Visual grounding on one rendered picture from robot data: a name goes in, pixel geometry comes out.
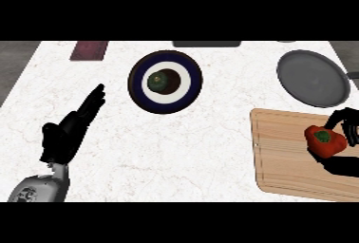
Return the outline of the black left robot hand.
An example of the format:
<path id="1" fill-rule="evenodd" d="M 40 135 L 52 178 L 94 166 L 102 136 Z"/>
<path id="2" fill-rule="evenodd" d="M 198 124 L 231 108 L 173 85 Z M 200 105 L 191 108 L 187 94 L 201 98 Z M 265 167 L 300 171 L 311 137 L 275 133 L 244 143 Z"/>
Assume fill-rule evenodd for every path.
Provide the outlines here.
<path id="1" fill-rule="evenodd" d="M 49 122 L 42 127 L 42 158 L 46 163 L 68 164 L 79 151 L 89 126 L 105 104 L 104 84 L 89 94 L 79 109 L 71 111 L 60 123 Z"/>

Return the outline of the grey frying pan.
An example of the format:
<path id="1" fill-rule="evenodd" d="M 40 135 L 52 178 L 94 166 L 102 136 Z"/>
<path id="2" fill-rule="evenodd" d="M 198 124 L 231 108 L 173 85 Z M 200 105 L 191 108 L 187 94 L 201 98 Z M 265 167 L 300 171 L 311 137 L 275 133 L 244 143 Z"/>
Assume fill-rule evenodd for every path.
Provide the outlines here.
<path id="1" fill-rule="evenodd" d="M 305 104 L 321 108 L 346 102 L 349 81 L 359 80 L 359 71 L 345 73 L 330 58 L 302 49 L 290 51 L 281 57 L 277 75 L 290 95 Z"/>

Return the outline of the wooden cutting board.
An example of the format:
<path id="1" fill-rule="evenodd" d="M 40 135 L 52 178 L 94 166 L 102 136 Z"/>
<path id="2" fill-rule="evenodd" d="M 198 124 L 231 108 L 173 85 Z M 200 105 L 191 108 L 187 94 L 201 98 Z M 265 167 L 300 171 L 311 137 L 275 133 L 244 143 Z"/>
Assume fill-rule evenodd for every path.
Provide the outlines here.
<path id="1" fill-rule="evenodd" d="M 359 201 L 359 178 L 333 175 L 308 152 L 305 129 L 325 115 L 255 108 L 250 112 L 256 182 L 265 192 Z"/>

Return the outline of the navy and white plate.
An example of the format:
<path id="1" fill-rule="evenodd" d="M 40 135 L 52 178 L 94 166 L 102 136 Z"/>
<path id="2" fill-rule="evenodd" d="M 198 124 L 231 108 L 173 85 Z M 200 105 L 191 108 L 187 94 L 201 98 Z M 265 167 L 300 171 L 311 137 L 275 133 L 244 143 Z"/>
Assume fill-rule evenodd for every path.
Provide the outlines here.
<path id="1" fill-rule="evenodd" d="M 130 70 L 130 98 L 154 114 L 172 114 L 197 100 L 203 82 L 194 59 L 179 51 L 160 50 L 147 55 Z"/>

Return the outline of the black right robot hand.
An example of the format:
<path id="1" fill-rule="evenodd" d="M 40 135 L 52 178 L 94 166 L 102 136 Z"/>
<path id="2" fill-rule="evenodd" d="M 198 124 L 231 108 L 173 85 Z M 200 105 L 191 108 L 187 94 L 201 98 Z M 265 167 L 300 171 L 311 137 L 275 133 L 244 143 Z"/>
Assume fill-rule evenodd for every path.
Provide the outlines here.
<path id="1" fill-rule="evenodd" d="M 349 146 L 359 146 L 359 110 L 349 107 L 336 110 L 324 128 L 333 129 L 339 122 L 342 123 Z M 359 157 L 333 156 L 325 159 L 314 154 L 314 158 L 333 175 L 359 178 Z"/>

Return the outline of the maroon rectangular mat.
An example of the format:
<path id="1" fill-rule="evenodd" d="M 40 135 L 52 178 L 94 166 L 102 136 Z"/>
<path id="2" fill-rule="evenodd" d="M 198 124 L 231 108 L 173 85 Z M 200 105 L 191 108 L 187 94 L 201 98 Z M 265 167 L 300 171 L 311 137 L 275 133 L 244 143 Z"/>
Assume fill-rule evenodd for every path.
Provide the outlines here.
<path id="1" fill-rule="evenodd" d="M 79 41 L 70 59 L 73 61 L 102 61 L 107 47 L 107 41 Z"/>

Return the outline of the dark green round vegetable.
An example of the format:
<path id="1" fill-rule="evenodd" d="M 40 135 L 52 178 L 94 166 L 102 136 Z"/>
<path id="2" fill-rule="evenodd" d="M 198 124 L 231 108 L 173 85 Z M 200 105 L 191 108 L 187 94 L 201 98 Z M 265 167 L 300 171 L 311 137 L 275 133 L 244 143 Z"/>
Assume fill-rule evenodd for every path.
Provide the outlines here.
<path id="1" fill-rule="evenodd" d="M 153 92 L 169 94 L 173 90 L 173 71 L 161 69 L 148 78 L 148 88 Z"/>

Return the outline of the red bell pepper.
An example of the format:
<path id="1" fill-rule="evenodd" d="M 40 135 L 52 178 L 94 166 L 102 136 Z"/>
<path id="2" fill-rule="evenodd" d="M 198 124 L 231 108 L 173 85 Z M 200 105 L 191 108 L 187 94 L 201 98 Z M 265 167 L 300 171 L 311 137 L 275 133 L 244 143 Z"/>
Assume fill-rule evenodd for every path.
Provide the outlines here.
<path id="1" fill-rule="evenodd" d="M 346 137 L 323 126 L 309 126 L 305 130 L 305 138 L 311 151 L 324 159 L 331 158 L 346 150 Z"/>

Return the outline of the dark grey rectangular appliance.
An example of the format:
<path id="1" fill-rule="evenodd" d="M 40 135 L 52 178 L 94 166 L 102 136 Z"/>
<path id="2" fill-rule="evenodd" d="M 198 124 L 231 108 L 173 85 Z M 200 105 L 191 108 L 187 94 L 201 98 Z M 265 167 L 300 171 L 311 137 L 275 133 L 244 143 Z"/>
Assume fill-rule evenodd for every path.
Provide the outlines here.
<path id="1" fill-rule="evenodd" d="M 240 47 L 241 41 L 173 41 L 175 47 Z"/>

